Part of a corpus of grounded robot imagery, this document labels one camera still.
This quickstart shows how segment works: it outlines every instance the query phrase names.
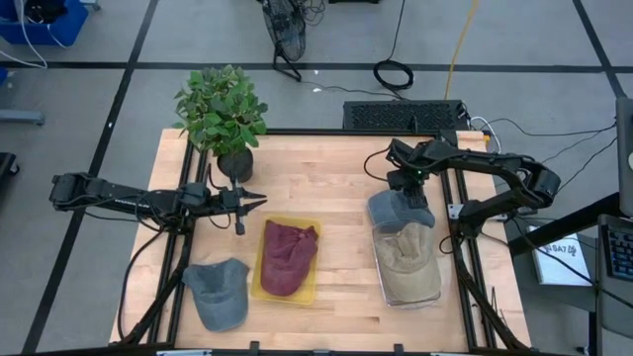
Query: potted plant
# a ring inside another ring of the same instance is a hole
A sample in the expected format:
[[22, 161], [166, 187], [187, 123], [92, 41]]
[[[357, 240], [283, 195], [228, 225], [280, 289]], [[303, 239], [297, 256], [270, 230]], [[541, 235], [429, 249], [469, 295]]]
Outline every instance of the potted plant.
[[200, 152], [211, 150], [225, 176], [246, 182], [253, 172], [253, 153], [246, 145], [257, 147], [255, 135], [266, 134], [261, 115], [268, 106], [259, 103], [243, 70], [230, 64], [192, 71], [187, 86], [174, 98], [183, 121], [173, 127], [188, 132]]

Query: green leaves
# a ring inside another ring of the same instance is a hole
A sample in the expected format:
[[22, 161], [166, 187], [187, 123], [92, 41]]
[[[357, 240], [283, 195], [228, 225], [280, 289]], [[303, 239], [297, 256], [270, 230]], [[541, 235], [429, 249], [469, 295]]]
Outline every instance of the green leaves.
[[180, 89], [178, 91], [178, 93], [176, 93], [176, 96], [174, 97], [174, 99], [182, 98], [182, 97], [184, 97], [186, 95], [187, 95], [187, 93], [185, 93], [185, 89]]
[[189, 78], [189, 81], [192, 83], [203, 83], [205, 79], [203, 79], [201, 72], [194, 70], [191, 72], [191, 77]]
[[207, 126], [213, 127], [221, 122], [222, 118], [216, 113], [208, 113], [207, 115], [205, 115], [205, 124]]
[[253, 90], [239, 67], [192, 71], [185, 89], [174, 96], [176, 113], [183, 121], [173, 128], [188, 133], [199, 151], [210, 149], [214, 155], [257, 147], [255, 135], [266, 133], [262, 114], [268, 106], [259, 103]]
[[215, 111], [221, 112], [221, 113], [225, 113], [226, 112], [226, 105], [225, 103], [219, 98], [219, 97], [213, 97], [211, 99], [211, 108]]
[[253, 128], [257, 134], [266, 134], [266, 124], [263, 121], [253, 124]]
[[259, 146], [259, 142], [257, 142], [257, 138], [255, 138], [255, 136], [250, 132], [248, 127], [241, 126], [241, 127], [239, 127], [239, 129], [241, 131], [241, 137], [242, 137], [243, 140], [245, 140], [252, 147], [258, 147]]
[[248, 111], [248, 98], [242, 99], [241, 103], [239, 103], [239, 110], [243, 113]]

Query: yellow tray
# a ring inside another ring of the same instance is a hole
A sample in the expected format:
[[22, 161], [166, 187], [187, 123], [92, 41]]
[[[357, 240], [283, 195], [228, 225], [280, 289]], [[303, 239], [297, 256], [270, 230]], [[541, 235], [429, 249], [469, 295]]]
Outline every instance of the yellow tray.
[[[308, 228], [310, 226], [315, 227], [316, 234], [318, 238], [316, 239], [316, 255], [313, 257], [312, 262], [310, 263], [310, 271], [308, 272], [308, 277], [304, 280], [301, 287], [297, 290], [297, 292], [293, 293], [290, 296], [280, 297], [272, 295], [264, 290], [261, 286], [261, 264], [264, 255], [264, 230], [266, 229], [266, 221], [273, 221], [274, 223], [283, 224], [286, 226], [293, 226], [299, 228]], [[253, 282], [252, 287], [250, 288], [250, 295], [253, 298], [266, 300], [266, 301], [274, 301], [274, 302], [282, 302], [282, 303], [293, 303], [299, 305], [310, 305], [315, 300], [315, 286], [316, 286], [316, 278], [317, 278], [317, 260], [318, 260], [318, 246], [321, 241], [321, 224], [319, 221], [311, 220], [311, 219], [301, 219], [301, 218], [289, 218], [282, 216], [271, 216], [268, 217], [264, 221], [264, 226], [261, 229], [261, 236], [259, 237], [259, 248], [257, 249], [257, 263], [255, 264], [255, 271], [253, 273]]]

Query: black plant pot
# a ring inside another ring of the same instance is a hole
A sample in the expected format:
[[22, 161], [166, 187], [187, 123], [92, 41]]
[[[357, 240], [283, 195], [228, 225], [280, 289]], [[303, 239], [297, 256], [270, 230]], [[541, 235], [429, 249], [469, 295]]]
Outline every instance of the black plant pot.
[[218, 168], [226, 177], [235, 177], [239, 183], [247, 182], [253, 175], [253, 152], [250, 149], [240, 153], [218, 156]]

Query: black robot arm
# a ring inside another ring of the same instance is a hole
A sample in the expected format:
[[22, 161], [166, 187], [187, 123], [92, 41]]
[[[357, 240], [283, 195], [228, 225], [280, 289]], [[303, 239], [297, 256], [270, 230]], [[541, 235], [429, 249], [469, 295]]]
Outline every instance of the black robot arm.
[[482, 225], [491, 217], [520, 207], [542, 209], [551, 206], [561, 184], [556, 173], [529, 156], [463, 150], [440, 140], [410, 147], [393, 139], [387, 159], [399, 168], [387, 174], [390, 189], [403, 190], [412, 208], [425, 204], [422, 185], [431, 173], [454, 168], [494, 174], [503, 179], [508, 191], [483, 202], [468, 201], [461, 208], [458, 230], [472, 237], [481, 232]]
[[220, 187], [216, 195], [205, 183], [188, 183], [175, 190], [132, 188], [114, 184], [87, 173], [66, 173], [54, 176], [48, 198], [56, 210], [75, 211], [99, 207], [136, 216], [139, 220], [151, 219], [168, 231], [180, 232], [185, 217], [212, 217], [235, 214], [235, 232], [244, 234], [242, 217], [266, 200], [242, 205], [241, 199], [266, 198], [250, 193], [232, 181], [232, 190]]

